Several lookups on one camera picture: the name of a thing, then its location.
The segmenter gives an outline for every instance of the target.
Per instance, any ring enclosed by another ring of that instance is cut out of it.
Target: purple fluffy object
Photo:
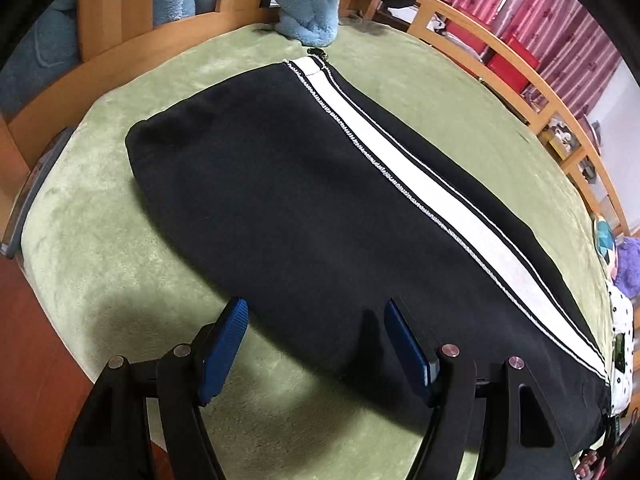
[[[618,275],[613,283],[629,299],[640,294],[640,239],[625,237],[618,246]]]

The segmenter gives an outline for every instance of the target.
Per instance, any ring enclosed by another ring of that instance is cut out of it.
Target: teal fabric
[[[406,34],[343,26],[327,48],[353,85],[478,178],[535,232],[610,356],[611,320],[590,218],[536,137],[482,85]],[[188,50],[98,99],[42,186],[24,267],[53,326],[94,380],[109,357],[157,358],[225,304],[146,216],[124,138],[137,121],[246,70],[304,56],[251,25]],[[306,368],[250,323],[222,394],[202,410],[229,479],[404,479],[421,436]],[[162,443],[151,403],[150,423]],[[468,454],[460,478],[471,478]]]

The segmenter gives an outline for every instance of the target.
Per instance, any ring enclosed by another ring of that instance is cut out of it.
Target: wooden headboard
[[[78,39],[82,63],[29,102],[8,124],[0,118],[0,236],[14,199],[50,140],[67,126],[78,124],[94,101],[166,60],[202,42],[251,23],[273,23],[277,9],[261,8],[261,0],[217,0],[212,12],[153,26],[153,0],[78,0]],[[340,12],[357,10],[365,16],[379,0],[340,0]],[[591,212],[600,212],[578,163],[588,156],[600,175],[620,222],[628,225],[613,184],[587,135],[549,85],[500,39],[464,14],[439,0],[418,0],[420,9],[409,34],[421,38],[482,77],[529,121],[538,134],[559,114],[576,135],[580,148],[561,168],[576,184]],[[501,54],[548,99],[539,113],[529,107],[487,67],[445,38],[426,29],[434,12],[446,16]]]

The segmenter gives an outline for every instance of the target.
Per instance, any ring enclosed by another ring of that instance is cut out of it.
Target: reddish brown wooden floor
[[[52,480],[91,388],[15,262],[0,257],[0,433],[33,480]],[[159,480],[172,480],[154,446]]]

